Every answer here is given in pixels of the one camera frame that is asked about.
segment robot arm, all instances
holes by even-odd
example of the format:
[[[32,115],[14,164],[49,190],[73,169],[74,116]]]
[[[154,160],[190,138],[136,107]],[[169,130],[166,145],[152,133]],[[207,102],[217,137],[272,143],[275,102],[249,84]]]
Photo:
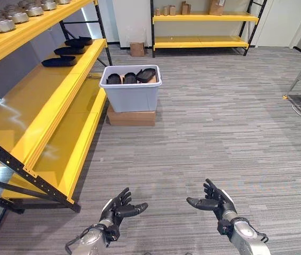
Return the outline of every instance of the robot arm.
[[[133,206],[129,188],[125,188],[117,197],[108,201],[102,210],[101,218],[97,225],[86,228],[75,239],[65,245],[65,250],[72,255],[99,255],[109,246],[110,242],[117,241],[120,237],[120,224],[123,218],[141,214],[148,207],[147,203]],[[79,246],[72,252],[69,248],[80,240]]]
[[[213,211],[219,233],[228,236],[240,255],[271,255],[266,234],[258,232],[246,218],[238,217],[233,200],[224,190],[206,179],[204,192],[204,199],[187,198],[187,202],[197,209]]]

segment yellow shelf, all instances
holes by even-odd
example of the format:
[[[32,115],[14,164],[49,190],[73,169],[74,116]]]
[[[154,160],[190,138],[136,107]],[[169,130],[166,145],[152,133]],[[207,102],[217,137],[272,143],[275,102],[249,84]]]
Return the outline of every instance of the yellow shelf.
[[[74,188],[100,119],[106,94],[99,78],[89,78],[81,87],[53,136],[37,160],[34,171],[71,201]],[[9,184],[42,192],[17,174]],[[4,190],[3,198],[34,198]]]
[[[104,47],[106,40],[96,39],[72,67],[38,65],[0,101],[0,145],[27,170],[33,169]]]
[[[156,48],[248,47],[239,36],[166,36],[156,37]]]
[[[156,21],[253,21],[258,23],[259,18],[247,12],[225,12],[223,15],[208,15],[204,13],[192,13],[190,15],[177,14],[175,16],[154,16],[153,24]]]
[[[0,33],[0,60],[46,29],[92,2],[92,0],[72,0],[70,4],[59,4],[55,10],[45,11],[42,16],[30,17],[28,22],[17,24],[13,31]]]

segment gray carpet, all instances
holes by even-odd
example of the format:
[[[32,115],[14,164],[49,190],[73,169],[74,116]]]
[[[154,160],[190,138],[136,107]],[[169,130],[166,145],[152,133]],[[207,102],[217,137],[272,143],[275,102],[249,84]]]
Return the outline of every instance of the gray carpet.
[[[96,223],[107,200],[126,186],[135,203],[147,201],[149,208],[124,220],[121,238],[105,254],[238,254],[217,233],[213,213],[185,201],[203,195],[206,177],[268,234],[273,255],[301,255],[301,119],[282,100],[301,69],[301,53],[251,48],[243,57],[207,49],[161,51],[152,59],[110,49],[115,65],[159,65],[156,126],[103,123],[79,181],[81,213],[9,213],[0,255],[65,254],[64,244]]]

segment plastic storage box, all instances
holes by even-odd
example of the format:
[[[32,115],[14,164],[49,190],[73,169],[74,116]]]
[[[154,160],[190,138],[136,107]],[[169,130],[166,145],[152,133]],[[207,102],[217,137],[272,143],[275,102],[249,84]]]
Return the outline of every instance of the plastic storage box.
[[[141,69],[154,68],[156,83],[107,84],[107,78],[112,73],[125,75],[137,74]],[[157,65],[121,65],[107,66],[104,69],[99,86],[104,88],[109,102],[116,113],[155,111],[157,105],[158,87],[162,84],[160,69]]]

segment cardboard box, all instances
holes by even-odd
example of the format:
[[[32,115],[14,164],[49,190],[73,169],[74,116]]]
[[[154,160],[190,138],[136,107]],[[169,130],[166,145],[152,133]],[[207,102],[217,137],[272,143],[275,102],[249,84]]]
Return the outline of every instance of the cardboard box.
[[[167,16],[168,14],[170,14],[170,8],[169,8],[169,6],[163,7],[163,15]]]
[[[209,15],[223,15],[225,0],[211,0]]]
[[[187,4],[187,14],[191,14],[191,5]]]
[[[145,43],[144,42],[131,42],[130,43],[130,55],[132,57],[145,56]]]
[[[177,12],[177,8],[175,5],[170,5],[170,15],[175,16]]]
[[[107,116],[111,125],[116,126],[155,126],[155,111],[116,113],[109,105]]]
[[[183,1],[181,3],[181,14],[186,15],[188,10],[188,5],[186,4],[186,1]]]

